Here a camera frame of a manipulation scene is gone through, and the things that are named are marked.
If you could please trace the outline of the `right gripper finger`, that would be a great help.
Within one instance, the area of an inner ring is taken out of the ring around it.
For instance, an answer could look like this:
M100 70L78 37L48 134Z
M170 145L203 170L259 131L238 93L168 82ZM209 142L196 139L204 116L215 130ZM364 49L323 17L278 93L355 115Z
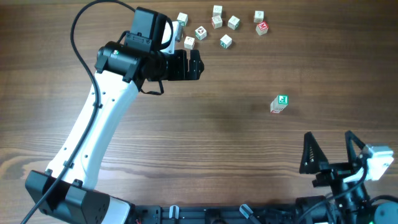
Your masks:
M345 143L346 143L346 151L348 155L348 162L357 165L362 165L363 162L355 153L354 145L357 145L359 149L362 151L365 147L365 143L362 142L352 131L345 132Z
M300 174L317 174L329 168L329 162L311 132L304 135Z

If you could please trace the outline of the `blue X wooden block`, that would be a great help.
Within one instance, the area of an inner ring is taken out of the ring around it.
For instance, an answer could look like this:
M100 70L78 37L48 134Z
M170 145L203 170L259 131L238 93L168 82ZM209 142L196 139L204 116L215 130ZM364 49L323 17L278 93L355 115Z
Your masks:
M271 113L280 113L287 105L285 103L281 103L280 97L277 96L274 101L270 105Z

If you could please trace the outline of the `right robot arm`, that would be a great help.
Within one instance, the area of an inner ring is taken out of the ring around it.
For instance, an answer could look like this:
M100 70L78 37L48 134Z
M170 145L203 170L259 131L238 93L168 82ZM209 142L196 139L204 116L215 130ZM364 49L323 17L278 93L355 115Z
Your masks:
M304 135L299 172L313 174L314 187L329 187L331 195L319 202L303 203L296 223L397 223L397 197L370 198L365 181L379 180L392 164L389 146L365 144L354 133L345 133L348 160L329 163L311 132Z

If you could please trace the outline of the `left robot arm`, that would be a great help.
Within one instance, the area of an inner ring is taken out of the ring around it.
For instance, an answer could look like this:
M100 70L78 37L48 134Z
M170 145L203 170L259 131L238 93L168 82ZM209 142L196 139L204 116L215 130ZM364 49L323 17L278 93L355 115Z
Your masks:
M182 23L139 7L132 27L97 54L90 93L65 144L25 187L34 209L67 223L137 223L134 204L95 189L101 163L127 109L144 82L198 80L197 50L177 50Z

